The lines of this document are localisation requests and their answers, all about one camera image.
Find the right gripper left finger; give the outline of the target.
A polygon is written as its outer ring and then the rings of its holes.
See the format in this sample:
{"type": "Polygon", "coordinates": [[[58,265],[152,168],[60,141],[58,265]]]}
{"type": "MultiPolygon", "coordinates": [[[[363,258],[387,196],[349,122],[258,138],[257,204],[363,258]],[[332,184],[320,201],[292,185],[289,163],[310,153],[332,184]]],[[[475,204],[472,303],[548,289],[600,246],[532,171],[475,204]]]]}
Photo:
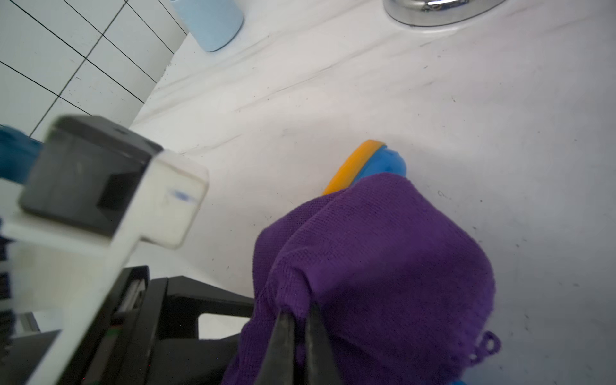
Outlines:
{"type": "Polygon", "coordinates": [[[255,385],[292,385],[295,381],[295,319],[278,314],[255,385]]]}

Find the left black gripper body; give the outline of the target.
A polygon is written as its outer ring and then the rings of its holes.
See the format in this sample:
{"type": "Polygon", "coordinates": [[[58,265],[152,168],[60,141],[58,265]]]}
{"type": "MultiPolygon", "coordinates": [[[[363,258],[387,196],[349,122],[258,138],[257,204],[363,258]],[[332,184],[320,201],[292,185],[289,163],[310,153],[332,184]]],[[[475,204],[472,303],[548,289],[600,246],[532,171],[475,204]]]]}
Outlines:
{"type": "MultiPolygon", "coordinates": [[[[61,371],[59,384],[114,384],[120,373],[144,297],[149,288],[147,266],[123,270],[99,314],[61,371]]],[[[1,361],[2,384],[26,384],[51,354],[60,330],[17,335],[1,361]]]]}

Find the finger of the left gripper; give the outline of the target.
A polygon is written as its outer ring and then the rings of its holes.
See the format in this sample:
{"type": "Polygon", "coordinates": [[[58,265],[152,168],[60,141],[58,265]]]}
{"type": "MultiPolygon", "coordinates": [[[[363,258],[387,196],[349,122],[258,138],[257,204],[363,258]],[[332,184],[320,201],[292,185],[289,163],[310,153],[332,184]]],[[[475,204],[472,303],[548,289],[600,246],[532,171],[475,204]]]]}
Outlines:
{"type": "Polygon", "coordinates": [[[185,276],[173,277],[168,280],[161,311],[160,338],[197,339],[202,314],[250,318],[253,308],[252,298],[185,276]]]}
{"type": "Polygon", "coordinates": [[[237,354],[239,336],[222,339],[175,338],[155,343],[145,383],[220,384],[237,354]]]}

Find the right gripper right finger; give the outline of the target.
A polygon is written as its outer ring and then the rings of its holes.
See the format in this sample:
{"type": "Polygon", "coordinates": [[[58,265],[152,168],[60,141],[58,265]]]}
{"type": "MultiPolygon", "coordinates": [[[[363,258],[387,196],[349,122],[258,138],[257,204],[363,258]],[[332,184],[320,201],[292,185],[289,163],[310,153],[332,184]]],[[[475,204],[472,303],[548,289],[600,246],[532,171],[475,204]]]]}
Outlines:
{"type": "Polygon", "coordinates": [[[342,377],[317,303],[311,304],[305,330],[305,384],[341,385],[342,377]]]}

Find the purple cloth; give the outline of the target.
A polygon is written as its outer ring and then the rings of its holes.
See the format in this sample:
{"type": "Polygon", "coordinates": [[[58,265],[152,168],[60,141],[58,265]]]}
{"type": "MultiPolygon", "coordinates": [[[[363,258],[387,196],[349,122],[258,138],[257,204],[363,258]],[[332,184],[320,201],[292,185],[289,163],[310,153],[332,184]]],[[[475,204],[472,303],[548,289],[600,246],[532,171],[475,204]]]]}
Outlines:
{"type": "Polygon", "coordinates": [[[380,173],[308,201],[264,229],[254,312],[226,384],[252,384],[275,320],[317,304],[347,384],[449,384],[500,351],[486,330],[489,259],[402,177],[380,173]]]}

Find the blue rubber boot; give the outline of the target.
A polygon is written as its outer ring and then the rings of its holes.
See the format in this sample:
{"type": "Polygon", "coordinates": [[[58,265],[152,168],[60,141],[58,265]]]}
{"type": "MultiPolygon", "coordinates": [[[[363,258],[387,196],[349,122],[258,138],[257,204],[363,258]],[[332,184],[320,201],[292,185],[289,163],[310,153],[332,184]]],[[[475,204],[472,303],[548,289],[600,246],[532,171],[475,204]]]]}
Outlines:
{"type": "Polygon", "coordinates": [[[385,143],[365,141],[338,168],[322,194],[336,193],[353,186],[365,177],[380,173],[406,177],[406,162],[398,152],[390,149],[385,143]]]}

